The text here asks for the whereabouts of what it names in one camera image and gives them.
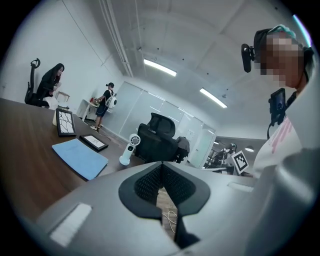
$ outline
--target chair headrest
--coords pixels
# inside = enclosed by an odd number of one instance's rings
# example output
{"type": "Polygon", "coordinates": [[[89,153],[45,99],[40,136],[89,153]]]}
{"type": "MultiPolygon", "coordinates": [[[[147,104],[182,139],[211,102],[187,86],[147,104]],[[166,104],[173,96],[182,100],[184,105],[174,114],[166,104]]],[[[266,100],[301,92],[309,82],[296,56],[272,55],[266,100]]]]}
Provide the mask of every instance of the chair headrest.
{"type": "Polygon", "coordinates": [[[156,133],[162,133],[170,137],[173,137],[176,133],[175,123],[170,118],[160,114],[151,113],[148,126],[156,133]]]}

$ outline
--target frosted glass wall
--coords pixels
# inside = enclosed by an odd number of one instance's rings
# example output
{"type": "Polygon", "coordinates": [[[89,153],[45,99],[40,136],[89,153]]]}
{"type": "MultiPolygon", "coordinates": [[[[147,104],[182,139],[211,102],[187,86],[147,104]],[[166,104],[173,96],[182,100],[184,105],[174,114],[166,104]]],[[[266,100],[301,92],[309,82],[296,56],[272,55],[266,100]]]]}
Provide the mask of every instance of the frosted glass wall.
{"type": "Polygon", "coordinates": [[[190,142],[190,152],[195,147],[204,125],[201,120],[165,99],[127,82],[119,88],[116,99],[113,112],[107,112],[102,121],[108,130],[128,140],[131,134],[138,132],[140,124],[150,121],[151,113],[157,113],[174,122],[174,139],[179,136],[186,137],[190,142]]]}

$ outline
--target white shirt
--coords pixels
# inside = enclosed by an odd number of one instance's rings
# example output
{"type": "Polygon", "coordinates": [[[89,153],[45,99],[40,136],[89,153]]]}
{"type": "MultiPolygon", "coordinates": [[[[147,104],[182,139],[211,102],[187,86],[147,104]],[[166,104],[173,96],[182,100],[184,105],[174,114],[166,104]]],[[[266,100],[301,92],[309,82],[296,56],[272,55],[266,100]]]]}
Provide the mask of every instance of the white shirt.
{"type": "Polygon", "coordinates": [[[262,146],[253,164],[253,176],[259,178],[264,168],[278,165],[285,157],[302,149],[298,135],[286,116],[270,139],[262,146]]]}

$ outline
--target wooden desk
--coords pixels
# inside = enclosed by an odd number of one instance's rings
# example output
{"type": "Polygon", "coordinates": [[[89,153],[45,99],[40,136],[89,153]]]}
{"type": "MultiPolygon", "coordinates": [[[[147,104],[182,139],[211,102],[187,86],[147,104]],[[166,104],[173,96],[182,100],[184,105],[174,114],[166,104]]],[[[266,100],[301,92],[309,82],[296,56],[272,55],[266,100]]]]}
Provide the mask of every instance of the wooden desk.
{"type": "MultiPolygon", "coordinates": [[[[53,116],[50,109],[0,99],[1,183],[15,210],[31,220],[86,182],[52,149],[54,144],[75,138],[58,137],[53,116]]],[[[76,115],[73,119],[77,138],[92,133],[109,144],[99,152],[109,160],[99,176],[144,163],[132,155],[130,165],[120,164],[124,149],[92,130],[76,115]]]]}

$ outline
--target blue towel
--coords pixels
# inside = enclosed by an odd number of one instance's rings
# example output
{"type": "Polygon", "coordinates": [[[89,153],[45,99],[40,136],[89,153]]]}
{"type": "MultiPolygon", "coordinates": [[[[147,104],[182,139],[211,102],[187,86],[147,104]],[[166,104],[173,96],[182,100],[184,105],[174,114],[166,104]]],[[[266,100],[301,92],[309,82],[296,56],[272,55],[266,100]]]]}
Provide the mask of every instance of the blue towel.
{"type": "Polygon", "coordinates": [[[87,180],[92,180],[108,163],[108,159],[84,145],[78,139],[52,145],[54,151],[72,169],[87,180]]]}

